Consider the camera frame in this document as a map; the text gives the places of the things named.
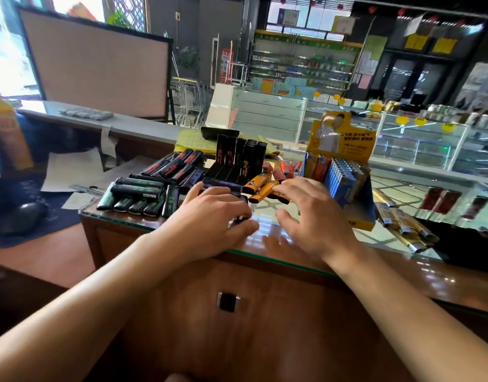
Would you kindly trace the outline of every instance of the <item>yellow sticker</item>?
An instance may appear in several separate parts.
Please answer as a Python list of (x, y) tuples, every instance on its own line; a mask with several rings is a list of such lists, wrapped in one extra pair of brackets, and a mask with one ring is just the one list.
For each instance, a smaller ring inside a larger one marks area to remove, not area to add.
[(398, 123), (400, 126), (405, 126), (408, 122), (408, 116), (399, 116), (398, 118), (396, 118), (396, 123)]
[(414, 119), (414, 124), (416, 126), (424, 126), (426, 123), (428, 123), (428, 120), (426, 118), (416, 118), (416, 119)]
[(382, 110), (382, 105), (380, 103), (374, 103), (371, 105), (372, 111), (380, 111)]
[(453, 123), (444, 123), (442, 125), (442, 130), (445, 132), (452, 132), (455, 128), (457, 128), (457, 125), (454, 125)]

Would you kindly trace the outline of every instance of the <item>price tag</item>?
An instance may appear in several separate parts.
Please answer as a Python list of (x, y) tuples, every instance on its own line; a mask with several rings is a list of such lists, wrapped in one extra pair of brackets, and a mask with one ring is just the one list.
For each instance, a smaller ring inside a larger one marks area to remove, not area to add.
[(426, 123), (428, 123), (428, 120), (426, 118), (416, 118), (416, 119), (414, 119), (414, 124), (416, 126), (424, 126)]
[(444, 123), (442, 125), (442, 130), (445, 132), (452, 132), (457, 128), (457, 125), (454, 125), (453, 123)]
[(405, 126), (409, 122), (409, 117), (408, 116), (399, 116), (396, 118), (396, 123), (398, 123), (400, 126)]

